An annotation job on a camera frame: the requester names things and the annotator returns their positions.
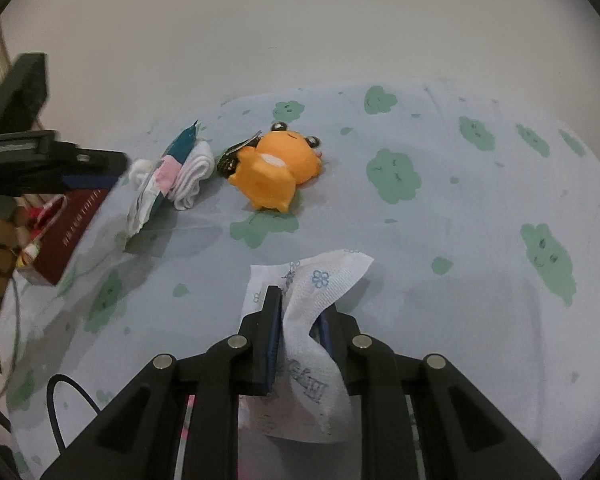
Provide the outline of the teal pink sock package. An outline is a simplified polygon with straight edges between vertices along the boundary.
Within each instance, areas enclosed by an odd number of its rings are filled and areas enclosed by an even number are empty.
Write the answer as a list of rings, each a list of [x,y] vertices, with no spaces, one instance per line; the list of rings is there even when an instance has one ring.
[[[126,217],[127,240],[132,240],[143,229],[174,187],[184,162],[193,151],[197,132],[198,122],[194,122],[169,144],[159,159],[149,165],[146,176],[137,185]]]

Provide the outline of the white tissue packet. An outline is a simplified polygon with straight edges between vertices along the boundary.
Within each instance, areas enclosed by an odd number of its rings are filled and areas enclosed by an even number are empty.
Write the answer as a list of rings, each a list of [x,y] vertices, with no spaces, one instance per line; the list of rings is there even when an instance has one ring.
[[[278,287],[283,293],[282,340],[273,391],[240,398],[240,429],[306,443],[352,438],[354,417],[342,374],[310,331],[320,314],[362,280],[372,263],[373,258],[362,252],[341,249],[250,268],[242,314],[261,310],[266,290]]]

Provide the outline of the black gold bow hair clip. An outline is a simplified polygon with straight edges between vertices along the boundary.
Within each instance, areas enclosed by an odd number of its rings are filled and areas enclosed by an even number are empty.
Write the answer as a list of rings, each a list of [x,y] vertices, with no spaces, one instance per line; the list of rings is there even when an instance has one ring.
[[[224,179],[228,179],[235,173],[238,165],[237,154],[243,148],[255,148],[260,142],[262,131],[257,131],[250,138],[240,141],[229,148],[218,158],[215,164],[216,172]]]

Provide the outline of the orange squishy toy figure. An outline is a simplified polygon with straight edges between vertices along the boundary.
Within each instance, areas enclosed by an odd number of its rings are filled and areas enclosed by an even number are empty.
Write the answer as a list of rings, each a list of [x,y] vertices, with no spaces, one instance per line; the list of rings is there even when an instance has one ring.
[[[226,180],[248,198],[253,209],[286,214],[298,187],[321,173],[321,145],[316,136],[274,122],[255,148],[239,151],[237,169]]]

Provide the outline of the red knitted cloth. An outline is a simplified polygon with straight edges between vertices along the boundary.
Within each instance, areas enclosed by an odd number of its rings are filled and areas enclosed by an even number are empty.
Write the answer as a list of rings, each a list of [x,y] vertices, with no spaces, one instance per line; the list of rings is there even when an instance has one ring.
[[[24,228],[28,233],[28,241],[20,250],[16,260],[18,270],[32,266],[32,263],[41,252],[43,237],[57,222],[67,205],[68,196],[58,194],[54,195],[44,206],[32,207],[26,210]]]

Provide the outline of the small white sock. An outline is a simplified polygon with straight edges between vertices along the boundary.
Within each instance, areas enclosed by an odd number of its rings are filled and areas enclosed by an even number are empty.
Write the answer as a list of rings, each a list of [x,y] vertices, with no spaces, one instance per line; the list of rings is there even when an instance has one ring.
[[[139,158],[132,162],[129,170],[129,181],[134,188],[139,188],[145,179],[150,175],[154,163],[149,159]]]

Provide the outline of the dark red gold tin box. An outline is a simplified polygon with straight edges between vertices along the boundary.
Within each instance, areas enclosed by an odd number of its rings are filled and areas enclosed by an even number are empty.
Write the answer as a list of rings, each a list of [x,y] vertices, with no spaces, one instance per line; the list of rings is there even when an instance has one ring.
[[[16,271],[32,285],[57,285],[108,194],[108,190],[75,190],[64,194],[68,196],[68,205],[43,237],[40,254],[32,266]]]

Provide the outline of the cloud-patterned blue bedsheet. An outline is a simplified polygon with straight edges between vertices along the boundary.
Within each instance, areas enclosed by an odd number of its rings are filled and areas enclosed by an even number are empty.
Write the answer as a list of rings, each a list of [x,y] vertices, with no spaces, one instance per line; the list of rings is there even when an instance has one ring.
[[[337,84],[195,110],[102,148],[158,157],[186,127],[221,153],[273,122],[317,136],[321,175],[290,214],[255,212],[213,178],[127,240],[134,186],[104,201],[60,283],[4,300],[1,356],[15,462],[42,476],[60,386],[76,437],[156,354],[204,352],[237,330],[252,266],[338,249],[373,263],[338,307],[395,352],[446,356],[562,478],[600,454],[600,162],[566,125],[452,84]]]

